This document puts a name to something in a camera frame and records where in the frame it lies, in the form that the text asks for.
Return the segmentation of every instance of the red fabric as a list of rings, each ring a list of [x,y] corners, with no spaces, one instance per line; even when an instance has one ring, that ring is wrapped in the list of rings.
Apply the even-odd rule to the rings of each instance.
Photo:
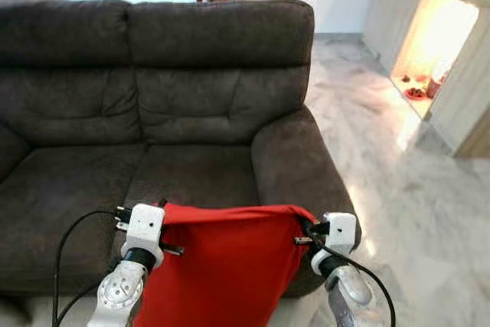
[[[299,267],[304,247],[296,206],[204,210],[165,206],[164,241],[185,247],[165,255],[143,294],[137,327],[260,327]]]

